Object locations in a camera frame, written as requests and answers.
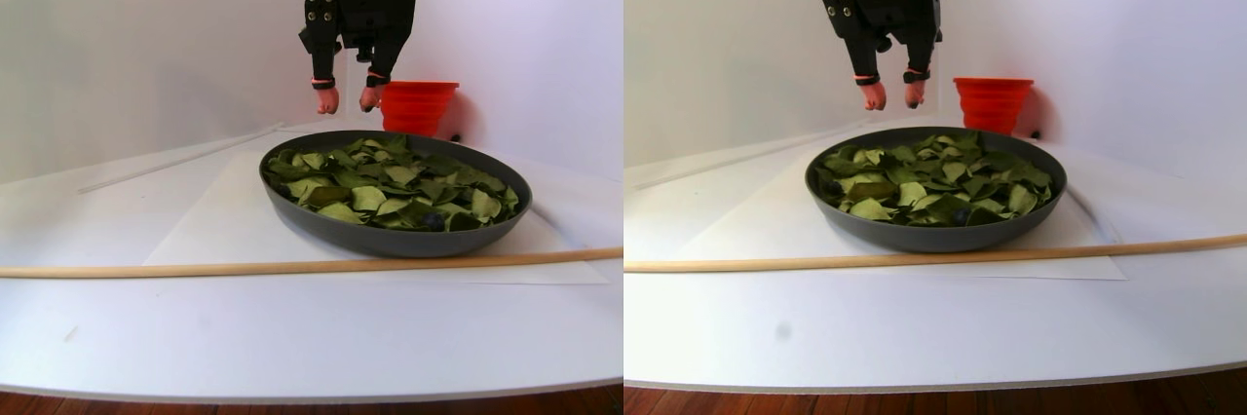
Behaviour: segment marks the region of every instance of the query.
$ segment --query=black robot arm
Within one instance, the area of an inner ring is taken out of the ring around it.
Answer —
[[[878,83],[875,54],[892,49],[889,35],[908,50],[905,83],[930,79],[932,54],[935,44],[943,40],[939,0],[823,0],[823,6],[835,35],[844,40],[859,86]],[[909,102],[910,107],[918,106],[922,91],[917,98]]]
[[[303,12],[306,26],[299,39],[312,55],[313,88],[334,90],[334,55],[342,49],[358,50],[355,60],[372,64],[368,88],[360,100],[362,108],[370,111],[379,98],[375,88],[389,83],[412,35],[415,0],[304,0]],[[333,100],[329,113],[337,110],[337,93]]]

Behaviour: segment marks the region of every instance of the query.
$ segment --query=wooden stick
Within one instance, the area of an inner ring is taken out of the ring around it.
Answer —
[[[867,267],[923,265],[988,263],[1000,260],[1031,260],[1082,258],[1091,255],[1131,255],[1180,253],[1200,249],[1216,249],[1247,246],[1247,233],[1177,242],[1107,244],[1097,247],[1071,247],[1046,249],[985,250],[974,253],[944,254],[885,254],[885,255],[844,255],[829,258],[793,259],[742,259],[742,260],[652,260],[624,262],[624,272],[628,273],[692,273],[692,272],[757,272],[757,270],[802,270],[802,269],[842,269]]]
[[[415,269],[458,269],[499,265],[570,263],[624,257],[624,247],[557,253],[481,255],[438,259],[364,259],[307,263],[125,265],[125,267],[0,267],[0,278],[15,279],[141,279],[161,277],[325,274]]]

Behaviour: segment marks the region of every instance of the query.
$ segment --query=white backdrop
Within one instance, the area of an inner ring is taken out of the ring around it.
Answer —
[[[1243,0],[946,0],[939,67],[1034,79],[1045,138],[1242,182],[1245,29]],[[960,117],[951,82],[941,102]]]
[[[0,182],[315,120],[302,0],[0,0]]]
[[[302,7],[0,0],[0,182],[324,118]],[[622,0],[416,0],[415,14],[395,77],[460,81],[466,142],[621,178]],[[337,117],[359,117],[353,51],[337,72]]]
[[[904,105],[904,46],[880,55],[888,108],[867,112],[822,0],[625,0],[626,162],[934,115]]]

